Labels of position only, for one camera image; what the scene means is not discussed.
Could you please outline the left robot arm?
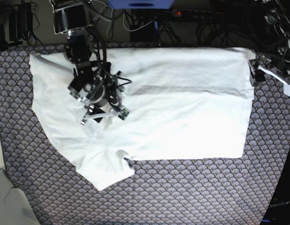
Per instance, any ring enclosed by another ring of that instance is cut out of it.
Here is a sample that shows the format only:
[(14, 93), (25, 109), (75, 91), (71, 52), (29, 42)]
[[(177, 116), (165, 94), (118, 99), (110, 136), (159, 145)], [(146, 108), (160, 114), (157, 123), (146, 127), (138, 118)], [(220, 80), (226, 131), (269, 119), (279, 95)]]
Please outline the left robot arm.
[(277, 33), (275, 43), (265, 44), (265, 48), (256, 53), (256, 58), (249, 61), (250, 82), (257, 86), (265, 82), (265, 75), (271, 75), (285, 87), (290, 88), (290, 0), (259, 0), (263, 17)]

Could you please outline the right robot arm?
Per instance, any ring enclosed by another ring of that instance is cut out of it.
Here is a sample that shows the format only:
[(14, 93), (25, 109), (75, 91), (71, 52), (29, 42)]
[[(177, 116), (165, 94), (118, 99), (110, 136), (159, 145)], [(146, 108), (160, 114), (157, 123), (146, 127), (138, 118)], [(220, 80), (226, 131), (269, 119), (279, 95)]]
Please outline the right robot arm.
[[(290, 2), (286, 0), (263, 0), (265, 20), (278, 26), (284, 35), (285, 47), (278, 54), (258, 53), (249, 60), (250, 82), (257, 86), (271, 75), (283, 83), (283, 92), (290, 96)], [(103, 15), (86, 0), (71, 3), (68, 0), (52, 0), (54, 31), (66, 34), (66, 58), (74, 64), (74, 78), (68, 89), (71, 95), (84, 103), (87, 109), (82, 123), (87, 120), (100, 122), (105, 117), (117, 116), (124, 120), (129, 111), (122, 105), (119, 84), (120, 74), (111, 73), (107, 61), (106, 45), (98, 31), (87, 20), (87, 13)]]

